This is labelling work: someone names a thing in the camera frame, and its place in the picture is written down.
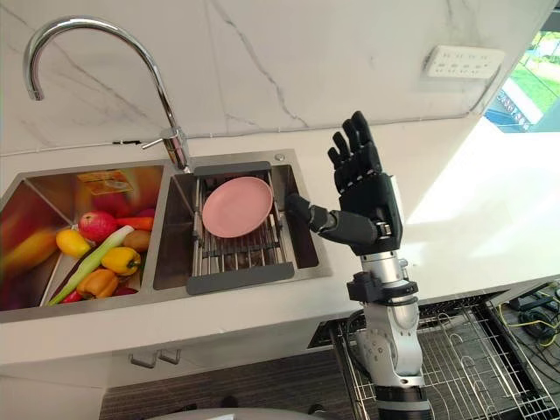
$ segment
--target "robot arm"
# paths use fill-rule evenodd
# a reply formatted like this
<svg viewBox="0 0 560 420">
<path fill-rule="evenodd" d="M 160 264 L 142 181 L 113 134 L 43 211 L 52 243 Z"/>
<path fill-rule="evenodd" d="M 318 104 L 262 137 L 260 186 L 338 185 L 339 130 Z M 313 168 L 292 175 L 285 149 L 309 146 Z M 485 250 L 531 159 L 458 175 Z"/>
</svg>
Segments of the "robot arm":
<svg viewBox="0 0 560 420">
<path fill-rule="evenodd" d="M 328 151 L 341 210 L 328 212 L 297 194 L 287 198 L 287 206 L 313 232 L 349 245 L 360 258 L 363 271 L 346 286 L 350 299 L 364 306 L 366 328 L 356 339 L 374 384 L 380 418 L 429 420 L 417 338 L 418 288 L 396 253 L 403 224 L 391 177 L 382 170 L 362 113 L 354 113 L 342 127 L 350 148 L 337 132 L 332 139 L 338 149 Z"/>
</svg>

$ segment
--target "faucet spout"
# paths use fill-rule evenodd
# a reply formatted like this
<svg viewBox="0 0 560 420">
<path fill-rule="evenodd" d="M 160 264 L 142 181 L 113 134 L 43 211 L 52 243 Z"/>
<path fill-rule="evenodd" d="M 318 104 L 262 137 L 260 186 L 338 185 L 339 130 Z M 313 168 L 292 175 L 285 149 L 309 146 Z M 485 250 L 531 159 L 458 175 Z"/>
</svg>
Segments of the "faucet spout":
<svg viewBox="0 0 560 420">
<path fill-rule="evenodd" d="M 177 165 L 179 169 L 185 169 L 186 154 L 181 149 L 181 145 L 186 147 L 186 137 L 183 130 L 177 124 L 177 119 L 172 110 L 172 105 L 169 101 L 167 92 L 165 91 L 164 81 L 162 80 L 161 73 L 159 72 L 156 61 L 151 56 L 150 52 L 140 42 L 130 35 L 123 28 L 111 24 L 105 20 L 97 17 L 88 16 L 68 16 L 61 17 L 52 22 L 49 22 L 39 28 L 29 40 L 24 52 L 24 81 L 25 87 L 29 92 L 29 96 L 34 101 L 42 101 L 45 96 L 43 89 L 39 83 L 39 59 L 41 53 L 45 50 L 48 43 L 62 32 L 71 31 L 72 29 L 93 29 L 101 32 L 111 34 L 125 44 L 130 46 L 142 58 L 143 62 L 150 71 L 151 78 L 157 89 L 157 94 L 164 107 L 165 116 L 169 121 L 171 130 L 176 132 L 175 137 L 165 137 L 164 143 L 170 159 Z"/>
</svg>

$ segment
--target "green onion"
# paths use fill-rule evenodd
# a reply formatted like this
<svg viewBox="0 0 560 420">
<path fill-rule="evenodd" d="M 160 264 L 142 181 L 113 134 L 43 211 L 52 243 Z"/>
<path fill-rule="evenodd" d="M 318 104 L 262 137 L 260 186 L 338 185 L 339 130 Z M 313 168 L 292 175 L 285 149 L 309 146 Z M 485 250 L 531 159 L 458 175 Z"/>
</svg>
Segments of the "green onion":
<svg viewBox="0 0 560 420">
<path fill-rule="evenodd" d="M 113 232 L 110 237 L 103 241 L 103 243 L 94 252 L 88 255 L 86 259 L 80 263 L 76 272 L 68 279 L 68 283 L 66 283 L 60 292 L 53 297 L 47 305 L 56 305 L 72 293 L 76 287 L 78 287 L 78 284 L 80 284 L 80 282 L 86 278 L 89 273 L 99 267 L 99 264 L 102 263 L 102 258 L 105 254 L 107 254 L 110 249 L 121 246 L 124 241 L 124 237 L 132 231 L 134 231 L 134 228 L 127 225 Z"/>
</svg>

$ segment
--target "electrical outlet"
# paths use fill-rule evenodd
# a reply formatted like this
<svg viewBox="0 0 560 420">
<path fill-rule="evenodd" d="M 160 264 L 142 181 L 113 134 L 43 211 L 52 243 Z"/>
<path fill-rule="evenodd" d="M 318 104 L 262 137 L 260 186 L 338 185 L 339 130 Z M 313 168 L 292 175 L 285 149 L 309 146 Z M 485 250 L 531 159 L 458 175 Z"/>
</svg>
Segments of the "electrical outlet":
<svg viewBox="0 0 560 420">
<path fill-rule="evenodd" d="M 488 79 L 494 75 L 504 55 L 502 50 L 493 48 L 438 45 L 431 52 L 425 70 L 430 77 Z"/>
</svg>

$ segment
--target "potato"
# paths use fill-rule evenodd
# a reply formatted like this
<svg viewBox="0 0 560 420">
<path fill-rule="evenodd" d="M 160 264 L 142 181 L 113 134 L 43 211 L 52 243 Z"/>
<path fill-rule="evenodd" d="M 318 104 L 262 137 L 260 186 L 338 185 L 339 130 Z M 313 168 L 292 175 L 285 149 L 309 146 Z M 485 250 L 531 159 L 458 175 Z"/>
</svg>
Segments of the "potato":
<svg viewBox="0 0 560 420">
<path fill-rule="evenodd" d="M 136 252 L 145 252 L 148 250 L 150 245 L 150 232 L 145 230 L 135 230 L 130 232 L 124 238 L 122 243 L 124 247 L 129 247 L 134 249 Z"/>
</svg>

